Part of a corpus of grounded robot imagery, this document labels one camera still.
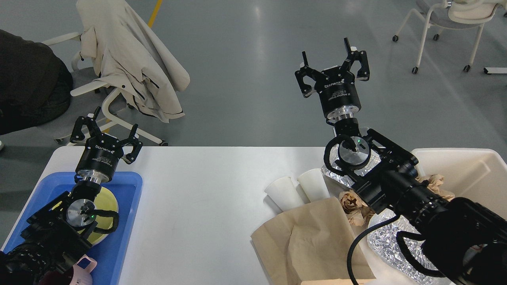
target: beige jacket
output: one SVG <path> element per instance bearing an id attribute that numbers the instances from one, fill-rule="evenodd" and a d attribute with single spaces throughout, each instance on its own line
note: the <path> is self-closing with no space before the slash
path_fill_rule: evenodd
<path id="1" fill-rule="evenodd" d="M 129 104 L 162 122 L 184 116 L 176 91 L 187 71 L 124 0 L 78 0 L 83 22 L 81 56 L 100 78 L 118 87 Z"/>

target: brown paper bag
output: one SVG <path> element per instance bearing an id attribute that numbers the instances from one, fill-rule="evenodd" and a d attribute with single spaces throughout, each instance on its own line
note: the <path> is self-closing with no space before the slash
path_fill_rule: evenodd
<path id="1" fill-rule="evenodd" d="M 283 212 L 251 237 L 275 285 L 349 278 L 346 258 L 354 237 L 337 198 Z M 352 257 L 352 268 L 358 279 L 374 278 L 359 247 Z"/>
<path id="2" fill-rule="evenodd" d="M 364 285 L 374 279 L 359 279 L 357 283 Z M 334 280 L 316 280 L 316 281 L 303 281 L 301 285 L 353 285 L 350 279 L 334 279 Z"/>

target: gray chair seat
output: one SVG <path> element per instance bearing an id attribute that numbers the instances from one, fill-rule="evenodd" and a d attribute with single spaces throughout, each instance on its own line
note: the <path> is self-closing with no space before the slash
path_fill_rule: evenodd
<path id="1" fill-rule="evenodd" d="M 95 72 L 92 67 L 80 69 L 72 72 L 72 78 L 74 80 L 74 89 L 81 87 L 87 83 L 90 83 L 94 79 L 97 79 Z M 40 125 L 37 128 L 48 133 L 53 138 L 65 138 L 72 133 L 74 123 L 79 116 L 86 116 L 89 113 L 93 113 L 98 106 L 102 105 L 102 102 L 106 96 L 112 91 L 111 89 L 100 88 L 100 93 L 94 91 L 72 97 L 70 99 L 70 107 L 67 111 L 55 120 L 46 124 Z M 127 106 L 125 99 L 122 96 L 118 96 L 110 105 L 109 110 L 112 114 L 117 114 Z M 104 120 L 105 117 L 102 112 L 98 116 L 97 122 Z"/>
<path id="2" fill-rule="evenodd" d="M 428 14 L 429 8 L 434 4 L 440 4 L 442 0 L 416 0 L 416 4 L 421 10 L 421 12 Z M 456 23 L 449 19 L 447 15 L 447 9 L 435 9 L 429 18 L 432 23 L 435 25 L 449 28 L 449 29 L 469 29 L 478 27 L 480 24 L 461 24 Z"/>

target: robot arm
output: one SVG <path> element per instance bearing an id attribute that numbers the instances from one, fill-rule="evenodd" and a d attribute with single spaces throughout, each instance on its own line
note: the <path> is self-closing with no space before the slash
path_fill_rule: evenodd
<path id="1" fill-rule="evenodd" d="M 366 135 L 360 134 L 354 118 L 360 110 L 359 97 L 349 70 L 353 63 L 350 57 L 362 55 L 364 51 L 354 52 L 347 39 L 345 46 L 348 56 L 343 66 L 323 70 L 321 73 L 326 78 L 315 77 L 314 90 L 319 93 L 327 123 L 334 127 L 337 135 L 325 148 L 325 166 L 337 175 L 349 176 L 354 181 L 354 191 L 376 213 L 390 208 L 398 218 L 405 216 L 420 232 L 402 231 L 396 236 L 402 254 L 418 271 L 448 277 L 456 284 L 504 284 L 507 280 L 507 222 L 466 198 L 455 198 L 451 202 L 442 199 L 415 180 L 418 160 L 410 152 L 373 129 L 369 129 Z M 303 67 L 296 71 L 296 78 L 305 95 L 307 87 L 301 84 L 303 69 L 309 68 L 305 54 L 304 59 Z M 364 70 L 369 78 L 366 52 L 358 60 L 362 65 L 358 78 L 363 76 Z M 334 146 L 338 151 L 333 156 L 337 157 L 338 168 L 331 165 Z M 380 156 L 380 163 L 363 176 L 355 174 L 355 170 L 368 163 L 372 151 Z M 352 244 L 350 258 L 367 231 Z M 424 241 L 422 251 L 438 270 L 419 264 L 408 250 L 406 238 Z M 348 269 L 354 282 L 352 269 Z"/>
<path id="2" fill-rule="evenodd" d="M 37 284 L 48 271 L 63 274 L 91 248 L 87 238 L 92 232 L 108 234 L 118 227 L 118 213 L 96 209 L 94 200 L 100 184 L 113 179 L 120 158 L 128 164 L 134 162 L 142 142 L 135 136 L 137 125 L 122 141 L 102 133 L 95 122 L 99 111 L 100 107 L 76 120 L 71 141 L 84 140 L 83 126 L 88 127 L 90 138 L 76 168 L 72 191 L 63 192 L 27 219 L 22 244 L 8 253 L 0 252 L 1 285 Z M 133 146 L 126 155 L 122 149 L 125 145 Z M 113 218 L 111 228 L 98 228 L 97 216 Z"/>

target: silver metal disc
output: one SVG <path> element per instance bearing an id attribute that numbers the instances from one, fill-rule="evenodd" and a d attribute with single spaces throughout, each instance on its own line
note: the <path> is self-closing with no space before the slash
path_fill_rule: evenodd
<path id="1" fill-rule="evenodd" d="M 79 199 L 74 201 L 67 209 L 67 222 L 73 227 L 83 227 L 91 224 L 95 217 L 81 214 L 87 207 L 94 209 L 95 204 L 88 199 Z"/>
<path id="2" fill-rule="evenodd" d="M 368 143 L 361 137 L 353 136 L 356 152 L 346 149 L 343 144 L 340 144 L 338 152 L 340 159 L 350 165 L 360 165 L 364 163 L 370 156 L 370 147 Z"/>

